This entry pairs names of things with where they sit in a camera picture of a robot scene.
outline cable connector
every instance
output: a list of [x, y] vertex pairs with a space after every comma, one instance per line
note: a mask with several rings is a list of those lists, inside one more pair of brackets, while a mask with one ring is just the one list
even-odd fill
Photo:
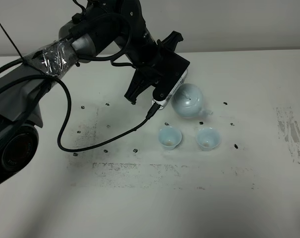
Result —
[[150, 108], [150, 110], [148, 111], [148, 114], [146, 115], [146, 119], [149, 120], [152, 116], [154, 116], [154, 114], [158, 111], [158, 109], [160, 109], [161, 105], [154, 103], [152, 105], [152, 107]]

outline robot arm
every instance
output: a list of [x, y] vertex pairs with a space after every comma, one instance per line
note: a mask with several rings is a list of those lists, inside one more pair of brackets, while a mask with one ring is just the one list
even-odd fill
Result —
[[[125, 97], [135, 104], [140, 93], [154, 86], [156, 107], [150, 109], [147, 119], [168, 103], [183, 83], [182, 75], [189, 65], [187, 60], [174, 53], [177, 43], [182, 41], [180, 33], [172, 32], [157, 43], [153, 40], [145, 26], [139, 0], [89, 0], [87, 7], [82, 7], [82, 13], [75, 14], [60, 29], [59, 38], [23, 57], [22, 65], [0, 78], [0, 89], [22, 78], [20, 83], [0, 93], [0, 144], [3, 145], [0, 148], [0, 183], [19, 172], [33, 158], [38, 144], [34, 126], [43, 126], [36, 102], [56, 82], [65, 89], [61, 79], [74, 64], [110, 60], [113, 66], [135, 68]], [[112, 41], [120, 51], [110, 57], [96, 57]], [[116, 63], [115, 60], [124, 54], [131, 63]], [[145, 122], [103, 144], [137, 130]]]

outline table surface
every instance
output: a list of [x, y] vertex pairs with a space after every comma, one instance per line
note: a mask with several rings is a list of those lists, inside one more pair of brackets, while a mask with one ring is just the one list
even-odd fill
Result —
[[[56, 143], [63, 90], [41, 100], [38, 151], [0, 185], [0, 238], [300, 238], [300, 50], [181, 56], [212, 116], [185, 120], [168, 105], [137, 132], [74, 156]], [[153, 88], [132, 105], [123, 97], [132, 76], [109, 62], [70, 70], [64, 146], [102, 142], [143, 121]], [[183, 134], [173, 151], [157, 141], [166, 122]], [[211, 152], [195, 142], [204, 127], [222, 137]]]

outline plastic wrap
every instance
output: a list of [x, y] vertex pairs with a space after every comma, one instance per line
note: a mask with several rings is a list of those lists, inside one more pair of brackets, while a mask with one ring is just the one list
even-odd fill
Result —
[[69, 41], [53, 42], [24, 57], [29, 65], [61, 79], [78, 62]]

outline white wall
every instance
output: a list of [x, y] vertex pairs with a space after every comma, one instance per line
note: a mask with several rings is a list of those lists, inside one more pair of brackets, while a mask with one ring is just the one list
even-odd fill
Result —
[[[140, 1], [154, 39], [182, 33], [178, 52], [300, 48], [300, 0]], [[29, 53], [55, 40], [79, 10], [71, 0], [0, 0], [0, 22]], [[15, 54], [0, 29], [0, 55]]]

